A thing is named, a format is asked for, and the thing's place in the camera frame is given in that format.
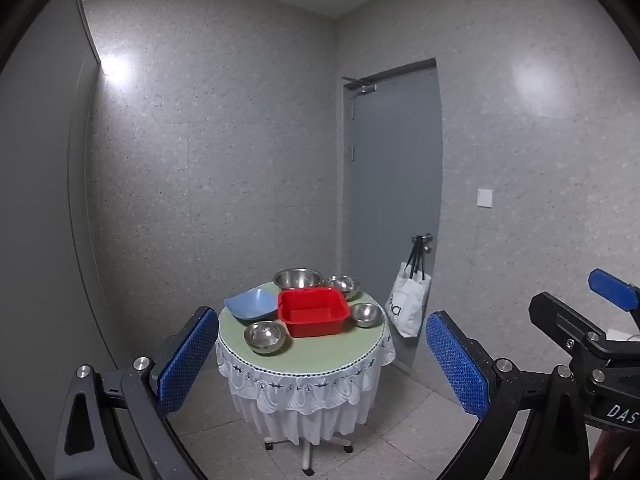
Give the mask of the person right hand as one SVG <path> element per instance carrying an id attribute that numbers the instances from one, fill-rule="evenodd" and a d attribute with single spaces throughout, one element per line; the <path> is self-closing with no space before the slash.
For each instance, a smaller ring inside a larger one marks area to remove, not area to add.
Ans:
<path id="1" fill-rule="evenodd" d="M 617 454 L 616 433 L 602 431 L 590 456 L 589 479 L 596 480 L 603 471 L 611 468 Z"/>

